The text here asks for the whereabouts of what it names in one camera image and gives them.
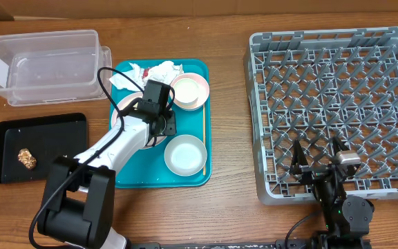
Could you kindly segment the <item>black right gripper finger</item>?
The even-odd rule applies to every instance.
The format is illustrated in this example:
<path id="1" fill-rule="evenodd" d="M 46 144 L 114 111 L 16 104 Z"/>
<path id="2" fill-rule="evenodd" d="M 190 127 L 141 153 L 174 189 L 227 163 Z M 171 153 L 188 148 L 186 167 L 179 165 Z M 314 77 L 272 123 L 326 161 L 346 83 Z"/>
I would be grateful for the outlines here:
<path id="1" fill-rule="evenodd" d="M 334 154 L 337 154 L 340 151 L 348 151 L 349 148 L 345 145 L 344 142 L 338 136 L 332 138 L 332 146 L 334 150 Z"/>
<path id="2" fill-rule="evenodd" d="M 295 140 L 293 143 L 292 167 L 298 167 L 301 165 L 308 166 L 309 164 L 299 140 Z"/>

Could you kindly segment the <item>grey bowl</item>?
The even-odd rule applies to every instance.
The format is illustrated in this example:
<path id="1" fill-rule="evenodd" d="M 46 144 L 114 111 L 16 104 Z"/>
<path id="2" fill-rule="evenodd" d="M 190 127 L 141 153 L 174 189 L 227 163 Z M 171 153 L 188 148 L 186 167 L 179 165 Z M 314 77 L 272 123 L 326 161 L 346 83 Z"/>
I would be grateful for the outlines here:
<path id="1" fill-rule="evenodd" d="M 193 176 L 201 172 L 207 162 L 203 141 L 192 135 L 179 135 L 169 141 L 164 150 L 168 169 L 178 176 Z"/>

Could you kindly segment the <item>pink plate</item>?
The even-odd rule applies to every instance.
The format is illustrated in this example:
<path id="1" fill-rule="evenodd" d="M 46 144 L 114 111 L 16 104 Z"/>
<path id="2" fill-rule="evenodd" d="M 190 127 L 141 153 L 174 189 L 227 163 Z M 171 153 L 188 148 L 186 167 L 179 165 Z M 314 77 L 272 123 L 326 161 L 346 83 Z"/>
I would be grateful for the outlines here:
<path id="1" fill-rule="evenodd" d="M 119 110 L 123 110 L 125 107 L 129 105 L 129 103 L 136 99 L 136 98 L 141 98 L 143 96 L 143 93 L 141 92 L 135 92 L 132 94 L 127 95 L 126 97 L 122 98 L 119 103 L 117 104 L 117 107 Z M 115 108 L 113 108 L 113 112 L 111 114 L 111 119 L 110 119 L 110 128 L 113 128 L 115 123 L 117 122 L 117 111 Z M 149 149 L 152 146 L 157 146 L 160 143 L 162 143 L 166 139 L 166 136 L 158 136 L 155 138 L 152 138 L 150 142 L 148 142 L 143 149 Z"/>

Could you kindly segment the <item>white napkin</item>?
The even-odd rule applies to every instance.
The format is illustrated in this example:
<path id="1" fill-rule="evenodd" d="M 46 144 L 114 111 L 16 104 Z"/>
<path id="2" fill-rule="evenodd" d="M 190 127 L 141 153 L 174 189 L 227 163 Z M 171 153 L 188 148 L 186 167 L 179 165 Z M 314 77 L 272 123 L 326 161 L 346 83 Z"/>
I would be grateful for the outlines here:
<path id="1" fill-rule="evenodd" d="M 128 78 L 117 73 L 109 78 L 112 85 L 119 90 L 140 91 L 139 88 L 144 89 L 148 80 L 170 84 L 177 76 L 184 73 L 182 65 L 175 65 L 172 61 L 163 61 L 152 67 L 141 67 L 138 64 L 130 62 L 129 65 L 131 66 L 131 70 L 122 71 Z M 146 68 L 150 68 L 149 75 L 143 79 L 142 74 Z"/>

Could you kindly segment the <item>red wrapper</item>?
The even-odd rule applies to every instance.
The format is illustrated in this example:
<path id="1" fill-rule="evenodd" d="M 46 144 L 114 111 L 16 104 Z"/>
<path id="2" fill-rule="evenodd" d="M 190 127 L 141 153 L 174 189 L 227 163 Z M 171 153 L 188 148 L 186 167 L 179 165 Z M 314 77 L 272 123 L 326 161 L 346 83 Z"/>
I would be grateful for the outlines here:
<path id="1" fill-rule="evenodd" d="M 143 74 L 142 74 L 142 78 L 143 78 L 143 79 L 146 78 L 146 77 L 148 77 L 148 75 L 149 75 L 149 70 L 150 70 L 150 68 L 144 69 Z"/>

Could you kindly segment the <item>brown food chunk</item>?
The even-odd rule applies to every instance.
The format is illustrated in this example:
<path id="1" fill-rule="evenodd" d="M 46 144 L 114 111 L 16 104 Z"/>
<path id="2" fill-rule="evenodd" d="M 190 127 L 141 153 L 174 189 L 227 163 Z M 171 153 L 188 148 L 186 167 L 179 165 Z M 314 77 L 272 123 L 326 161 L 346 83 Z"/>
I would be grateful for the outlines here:
<path id="1" fill-rule="evenodd" d="M 29 170 L 32 170 L 37 166 L 37 159 L 26 148 L 19 151 L 17 158 L 18 161 Z"/>

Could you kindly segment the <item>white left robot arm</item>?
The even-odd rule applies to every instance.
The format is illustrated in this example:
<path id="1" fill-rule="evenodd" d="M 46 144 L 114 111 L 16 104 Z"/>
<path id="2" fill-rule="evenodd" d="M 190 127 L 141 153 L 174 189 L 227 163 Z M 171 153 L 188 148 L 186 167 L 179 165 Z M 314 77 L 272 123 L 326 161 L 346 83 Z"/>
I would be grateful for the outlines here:
<path id="1" fill-rule="evenodd" d="M 158 136 L 176 133 L 173 100 L 143 97 L 117 112 L 115 126 L 74 158 L 60 156 L 50 168 L 34 232 L 61 241 L 62 248 L 130 248 L 112 226 L 115 178 L 128 160 Z"/>

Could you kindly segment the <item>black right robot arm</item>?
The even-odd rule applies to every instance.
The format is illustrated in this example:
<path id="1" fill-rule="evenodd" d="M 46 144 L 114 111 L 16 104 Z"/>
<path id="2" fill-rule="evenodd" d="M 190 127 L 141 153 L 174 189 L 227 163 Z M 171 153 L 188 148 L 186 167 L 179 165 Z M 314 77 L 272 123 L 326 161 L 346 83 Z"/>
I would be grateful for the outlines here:
<path id="1" fill-rule="evenodd" d="M 371 201 L 359 196 L 348 196 L 343 186 L 344 180 L 355 175 L 361 159 L 346 147 L 337 137 L 332 139 L 334 156 L 330 164 L 313 167 L 308 164 L 303 148 L 298 140 L 293 144 L 293 157 L 290 173 L 299 175 L 301 185 L 312 188 L 321 209 L 298 221 L 285 236 L 285 247 L 298 248 L 370 248 L 370 242 L 363 239 L 370 231 L 370 222 L 375 210 Z M 322 214 L 325 231 L 316 231 L 305 240 L 290 239 L 291 233 L 303 222 Z"/>

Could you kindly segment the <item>grey plastic dishwasher rack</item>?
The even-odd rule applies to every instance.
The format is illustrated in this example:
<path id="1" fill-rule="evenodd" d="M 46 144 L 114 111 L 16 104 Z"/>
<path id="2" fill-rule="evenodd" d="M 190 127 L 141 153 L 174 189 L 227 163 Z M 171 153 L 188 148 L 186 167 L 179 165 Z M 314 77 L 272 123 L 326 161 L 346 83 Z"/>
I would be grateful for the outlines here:
<path id="1" fill-rule="evenodd" d="M 321 167 L 333 138 L 361 158 L 348 194 L 398 199 L 398 26 L 254 33 L 244 67 L 262 203 L 312 202 L 290 174 L 293 143 Z"/>

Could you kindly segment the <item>teal serving tray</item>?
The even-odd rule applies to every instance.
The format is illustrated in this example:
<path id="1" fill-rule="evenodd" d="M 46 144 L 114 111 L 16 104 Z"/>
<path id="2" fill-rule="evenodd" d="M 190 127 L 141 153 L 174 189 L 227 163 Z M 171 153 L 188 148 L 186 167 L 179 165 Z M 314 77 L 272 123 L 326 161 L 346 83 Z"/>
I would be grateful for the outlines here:
<path id="1" fill-rule="evenodd" d="M 185 73 L 197 73 L 203 76 L 209 84 L 209 69 L 207 65 L 199 59 L 141 59 L 120 62 L 115 69 L 119 71 L 131 70 L 130 63 L 138 64 L 141 67 L 156 66 L 163 61 L 171 60 L 175 65 L 182 65 Z M 115 103 L 132 94 L 132 91 L 118 90 L 113 86 L 111 97 Z M 163 188 L 163 187 L 197 187 L 204 185 L 211 177 L 211 114 L 210 97 L 205 102 L 206 106 L 206 148 L 207 162 L 206 175 L 202 171 L 193 176 L 178 176 L 171 172 L 164 161 L 164 150 L 167 144 L 175 136 L 167 137 L 162 143 L 149 149 L 142 149 L 136 152 L 122 171 L 117 174 L 115 187 L 120 189 L 139 189 L 139 188 Z M 202 141 L 202 108 L 195 111 L 186 111 L 174 105 L 172 109 L 176 113 L 176 135 L 192 135 Z"/>

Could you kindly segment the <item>wooden chopstick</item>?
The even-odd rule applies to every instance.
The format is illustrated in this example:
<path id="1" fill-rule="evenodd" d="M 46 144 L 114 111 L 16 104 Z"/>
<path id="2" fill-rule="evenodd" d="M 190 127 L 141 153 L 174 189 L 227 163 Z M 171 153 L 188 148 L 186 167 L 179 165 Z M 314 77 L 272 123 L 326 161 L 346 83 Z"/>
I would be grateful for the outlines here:
<path id="1" fill-rule="evenodd" d="M 203 108 L 202 108 L 202 116 L 203 116 L 203 119 L 202 119 L 202 130 L 203 130 L 203 133 L 202 133 L 202 141 L 203 141 L 203 144 L 204 144 L 204 146 L 205 146 L 205 148 L 206 148 L 206 106 L 205 106 L 205 104 L 203 104 L 203 106 L 202 106 Z M 206 162 L 207 162 L 207 156 L 205 156 L 205 164 L 204 164 L 204 167 L 202 168 L 202 174 L 203 174 L 203 176 L 205 176 L 206 175 L 206 172 L 207 172 L 207 170 L 206 170 Z"/>

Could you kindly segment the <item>pink bowl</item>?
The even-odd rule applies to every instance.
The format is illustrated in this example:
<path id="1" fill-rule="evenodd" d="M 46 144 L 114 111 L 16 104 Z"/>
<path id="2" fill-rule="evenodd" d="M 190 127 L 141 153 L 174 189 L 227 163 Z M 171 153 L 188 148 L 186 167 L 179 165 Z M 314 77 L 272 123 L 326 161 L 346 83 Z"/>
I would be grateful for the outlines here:
<path id="1" fill-rule="evenodd" d="M 177 100 L 176 100 L 176 94 L 174 95 L 175 99 L 174 99 L 174 103 L 180 107 L 181 109 L 187 110 L 187 111 L 195 111 L 197 109 L 199 109 L 203 104 L 205 104 L 205 102 L 208 100 L 209 97 L 209 84 L 208 81 L 206 81 L 206 79 L 197 74 L 197 73 L 183 73 L 179 76 L 177 76 L 171 83 L 171 86 L 173 87 L 174 84 L 183 78 L 189 78 L 189 79 L 193 79 L 198 83 L 198 99 L 197 101 L 192 104 L 192 105 L 183 105 L 180 104 Z"/>

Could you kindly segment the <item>clear plastic bin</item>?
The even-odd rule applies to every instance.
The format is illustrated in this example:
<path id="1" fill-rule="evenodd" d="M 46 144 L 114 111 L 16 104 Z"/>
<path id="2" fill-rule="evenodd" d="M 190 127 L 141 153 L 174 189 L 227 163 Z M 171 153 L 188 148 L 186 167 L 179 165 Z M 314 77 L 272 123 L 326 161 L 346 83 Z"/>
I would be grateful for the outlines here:
<path id="1" fill-rule="evenodd" d="M 95 30 L 0 36 L 0 96 L 14 107 L 101 100 L 111 50 Z"/>

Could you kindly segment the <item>black tray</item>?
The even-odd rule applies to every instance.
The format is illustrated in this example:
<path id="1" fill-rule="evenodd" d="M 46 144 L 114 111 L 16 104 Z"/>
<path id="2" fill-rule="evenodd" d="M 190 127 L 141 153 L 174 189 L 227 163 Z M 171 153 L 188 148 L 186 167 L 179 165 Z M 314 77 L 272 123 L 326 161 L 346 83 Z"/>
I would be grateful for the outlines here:
<path id="1" fill-rule="evenodd" d="M 28 149 L 37 160 L 28 169 L 18 159 Z M 58 156 L 72 158 L 88 149 L 88 124 L 83 113 L 0 122 L 0 184 L 47 178 L 50 163 Z"/>

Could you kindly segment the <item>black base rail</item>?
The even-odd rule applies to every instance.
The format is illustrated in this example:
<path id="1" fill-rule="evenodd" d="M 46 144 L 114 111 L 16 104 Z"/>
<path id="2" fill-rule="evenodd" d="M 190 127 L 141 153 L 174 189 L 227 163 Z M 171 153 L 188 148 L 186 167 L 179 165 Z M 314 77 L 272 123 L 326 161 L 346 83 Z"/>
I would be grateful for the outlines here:
<path id="1" fill-rule="evenodd" d="M 131 243 L 132 249 L 285 249 L 285 240 L 279 239 L 274 243 L 184 243 L 184 244 L 160 244 L 151 243 Z M 310 239 L 290 239 L 288 247 L 290 249 L 310 249 L 322 248 L 313 246 Z M 363 242 L 363 248 L 371 249 L 369 241 Z"/>

